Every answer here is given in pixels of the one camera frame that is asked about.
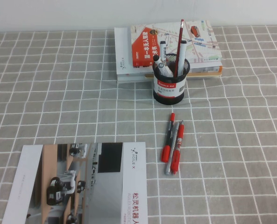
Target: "logo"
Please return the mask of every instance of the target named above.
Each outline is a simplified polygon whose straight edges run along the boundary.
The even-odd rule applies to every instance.
[[[121,65],[120,65],[120,67],[122,68],[122,69],[125,69],[126,67],[125,67],[125,59],[122,57],[121,58]]]
[[[136,148],[134,149],[131,149],[132,151],[132,169],[135,169],[135,165],[136,165],[136,162],[137,162],[137,155],[138,155],[138,152],[135,151]]]

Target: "red book cover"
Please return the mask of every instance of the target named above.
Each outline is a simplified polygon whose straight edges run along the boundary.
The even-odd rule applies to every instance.
[[[153,56],[160,54],[157,30],[145,27],[132,44],[133,66],[151,66]]]

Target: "book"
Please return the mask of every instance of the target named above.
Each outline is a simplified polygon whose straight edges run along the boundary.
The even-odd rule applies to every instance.
[[[153,81],[152,66],[133,67],[130,38],[130,28],[114,28],[116,73],[118,83]],[[187,78],[219,77],[221,72],[221,61],[190,63],[190,72],[188,73]]]
[[[166,42],[167,54],[176,54],[179,29],[180,22],[132,25],[133,66],[151,66],[153,55],[160,54],[160,41]],[[185,21],[182,40],[187,40],[186,59],[189,63],[221,60],[221,51],[209,21]]]
[[[147,224],[147,210],[145,142],[33,145],[2,223]]]
[[[188,73],[187,79],[196,78],[213,78],[220,77],[221,72],[194,72]],[[138,82],[152,82],[154,78],[153,73],[134,73],[134,74],[120,74],[117,76],[117,83],[138,83]]]

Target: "white wall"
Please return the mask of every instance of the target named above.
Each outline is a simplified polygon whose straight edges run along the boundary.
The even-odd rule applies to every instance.
[[[213,26],[277,24],[277,0],[0,0],[0,31],[104,29],[208,19]]]

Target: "map book cover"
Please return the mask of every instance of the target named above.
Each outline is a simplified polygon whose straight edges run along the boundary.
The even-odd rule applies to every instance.
[[[148,224],[145,142],[23,146],[2,224]]]
[[[132,25],[133,66],[151,66],[153,55],[160,54],[160,41],[166,42],[167,54],[176,54],[179,30],[180,22]],[[182,40],[187,40],[186,59],[190,63],[221,60],[221,51],[209,21],[185,21]]]

